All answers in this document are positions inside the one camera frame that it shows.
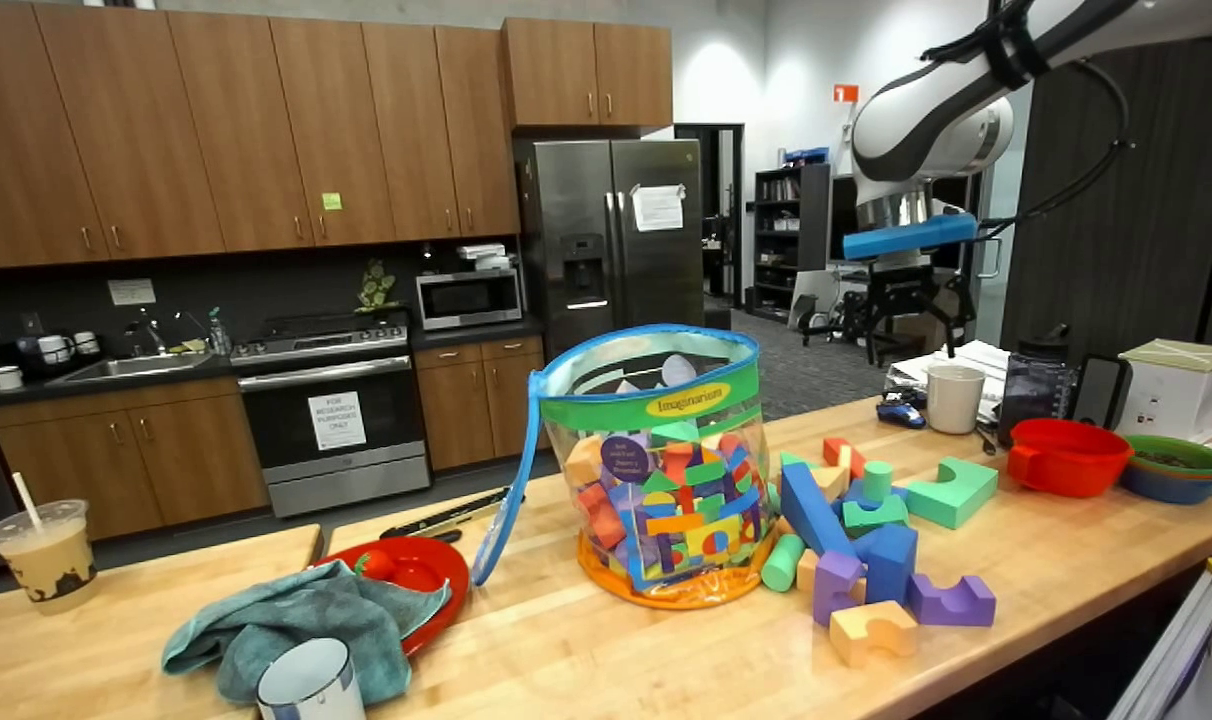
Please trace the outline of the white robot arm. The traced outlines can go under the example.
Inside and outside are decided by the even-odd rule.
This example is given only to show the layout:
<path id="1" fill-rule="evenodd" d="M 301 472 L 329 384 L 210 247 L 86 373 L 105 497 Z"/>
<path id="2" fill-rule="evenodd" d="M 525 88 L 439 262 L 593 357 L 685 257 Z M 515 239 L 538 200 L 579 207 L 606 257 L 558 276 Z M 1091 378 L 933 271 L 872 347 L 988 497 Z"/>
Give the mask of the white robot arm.
<path id="1" fill-rule="evenodd" d="M 967 38 L 923 49 L 852 124 L 868 181 L 966 175 L 1009 138 L 999 101 L 1067 58 L 1141 42 L 1141 0 L 999 0 Z"/>

